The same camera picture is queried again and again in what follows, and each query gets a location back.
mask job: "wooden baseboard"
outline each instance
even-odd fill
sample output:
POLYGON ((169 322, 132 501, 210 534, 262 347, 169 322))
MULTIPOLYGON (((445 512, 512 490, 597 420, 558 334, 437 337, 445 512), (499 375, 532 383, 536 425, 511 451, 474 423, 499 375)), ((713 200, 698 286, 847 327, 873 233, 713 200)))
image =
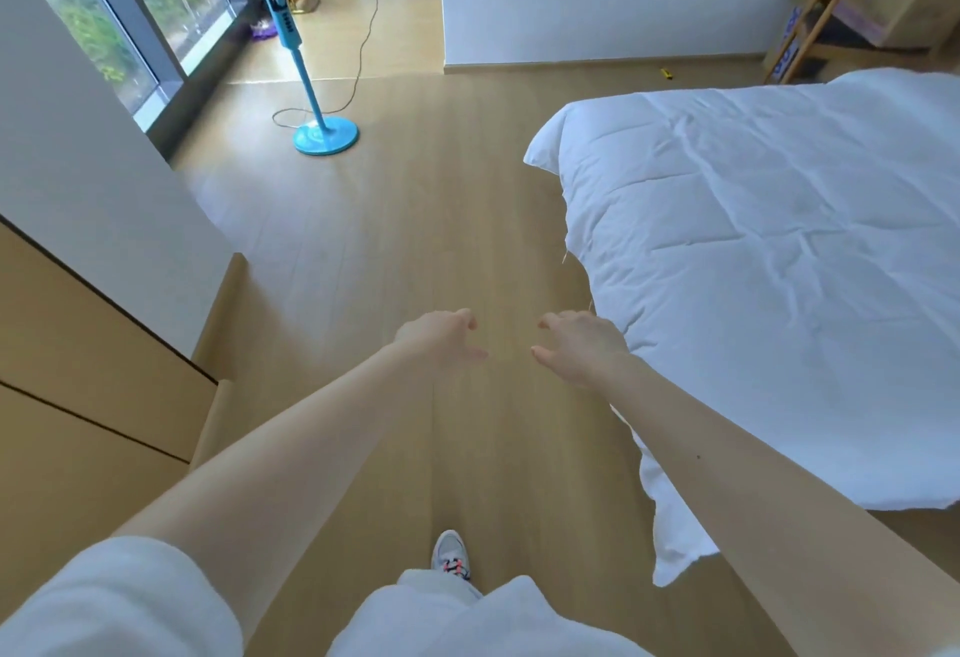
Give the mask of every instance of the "wooden baseboard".
POLYGON ((460 73, 510 73, 522 70, 575 70, 577 68, 617 67, 621 65, 665 65, 708 60, 756 60, 763 53, 733 53, 723 56, 611 57, 599 60, 559 60, 557 62, 487 63, 480 65, 444 65, 444 75, 460 73))
POLYGON ((193 457, 190 458, 188 472, 197 469, 226 446, 222 432, 229 416, 233 392, 234 383, 229 379, 221 379, 217 384, 217 393, 213 395, 210 409, 206 413, 206 420, 203 422, 203 429, 199 431, 197 446, 194 447, 193 457))
POLYGON ((217 297, 213 299, 213 305, 210 306, 210 312, 206 316, 206 323, 203 324, 203 331, 199 334, 197 346, 194 347, 193 355, 190 356, 193 363, 214 376, 216 376, 216 373, 210 371, 213 347, 223 333, 227 315, 234 307, 234 299, 246 271, 246 257, 243 256, 242 252, 234 252, 230 264, 226 266, 223 280, 220 281, 217 297))

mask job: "white shirt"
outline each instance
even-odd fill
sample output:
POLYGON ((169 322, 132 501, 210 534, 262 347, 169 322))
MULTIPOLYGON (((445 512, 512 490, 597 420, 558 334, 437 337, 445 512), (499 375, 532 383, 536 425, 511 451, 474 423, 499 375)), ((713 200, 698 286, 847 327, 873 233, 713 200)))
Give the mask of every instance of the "white shirt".
MULTIPOLYGON (((330 654, 649 657, 630 640, 559 616, 527 576, 472 605, 395 585, 372 593, 330 654)), ((172 545, 111 538, 88 548, 0 626, 0 654, 240 655, 240 624, 172 545)))

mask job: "white comforter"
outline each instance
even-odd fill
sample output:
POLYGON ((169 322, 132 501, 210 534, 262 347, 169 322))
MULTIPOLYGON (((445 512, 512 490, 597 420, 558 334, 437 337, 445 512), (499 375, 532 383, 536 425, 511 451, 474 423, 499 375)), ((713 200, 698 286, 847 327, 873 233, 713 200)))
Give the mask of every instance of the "white comforter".
MULTIPOLYGON (((960 499, 960 78, 582 101, 524 160, 633 353, 864 507, 960 499)), ((666 585, 716 546, 634 438, 666 585)))

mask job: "round blue base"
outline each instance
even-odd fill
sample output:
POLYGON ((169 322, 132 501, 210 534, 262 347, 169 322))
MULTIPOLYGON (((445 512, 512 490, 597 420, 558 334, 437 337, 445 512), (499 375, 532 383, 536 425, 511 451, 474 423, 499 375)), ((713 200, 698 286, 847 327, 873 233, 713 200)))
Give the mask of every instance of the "round blue base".
POLYGON ((360 130, 353 121, 339 116, 324 116, 328 130, 321 130, 316 121, 303 124, 294 131, 294 148, 308 156, 330 156, 345 152, 357 142, 360 130))

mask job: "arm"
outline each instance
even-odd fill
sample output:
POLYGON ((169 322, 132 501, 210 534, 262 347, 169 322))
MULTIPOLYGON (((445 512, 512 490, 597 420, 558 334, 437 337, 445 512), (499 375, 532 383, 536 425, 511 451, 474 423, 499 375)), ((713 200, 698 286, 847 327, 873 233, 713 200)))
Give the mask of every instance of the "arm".
POLYGON ((800 655, 933 655, 960 644, 960 584, 822 480, 630 354, 609 321, 543 317, 536 360, 630 422, 800 655))
POLYGON ((250 639, 290 571, 408 396, 442 369, 486 358, 468 310, 428 313, 353 371, 259 426, 115 535, 186 553, 250 639))

